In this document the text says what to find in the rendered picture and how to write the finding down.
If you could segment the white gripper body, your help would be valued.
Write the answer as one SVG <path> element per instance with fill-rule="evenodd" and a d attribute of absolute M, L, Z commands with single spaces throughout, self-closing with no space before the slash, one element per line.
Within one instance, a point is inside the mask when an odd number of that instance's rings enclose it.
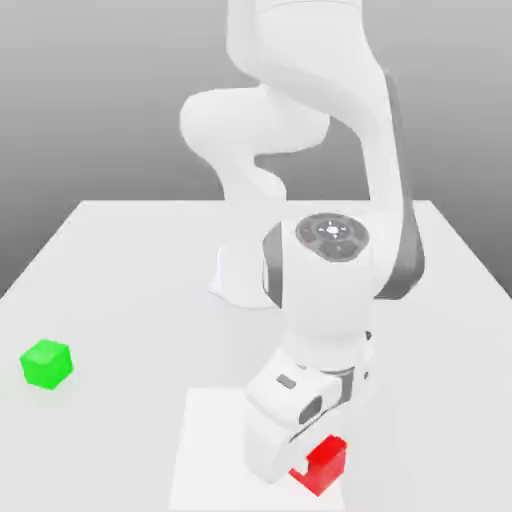
<path fill-rule="evenodd" d="M 273 484 L 302 460 L 325 438 L 325 425 L 316 422 L 303 433 L 293 434 L 248 404 L 244 414 L 244 462 L 265 483 Z"/>

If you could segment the small red cube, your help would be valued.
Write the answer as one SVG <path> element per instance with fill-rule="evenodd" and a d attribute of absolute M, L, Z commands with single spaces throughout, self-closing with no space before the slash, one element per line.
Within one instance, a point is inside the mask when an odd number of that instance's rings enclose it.
<path fill-rule="evenodd" d="M 329 435 L 307 455 L 307 471 L 291 469 L 289 475 L 319 497 L 343 474 L 346 449 L 342 438 Z"/>

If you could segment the small green cube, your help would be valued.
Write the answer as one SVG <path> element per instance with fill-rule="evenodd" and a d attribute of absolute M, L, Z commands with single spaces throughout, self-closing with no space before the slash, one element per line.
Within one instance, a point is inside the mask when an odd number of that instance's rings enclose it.
<path fill-rule="evenodd" d="M 56 389 L 74 370 L 70 347 L 41 339 L 20 356 L 27 383 L 47 390 Z"/>

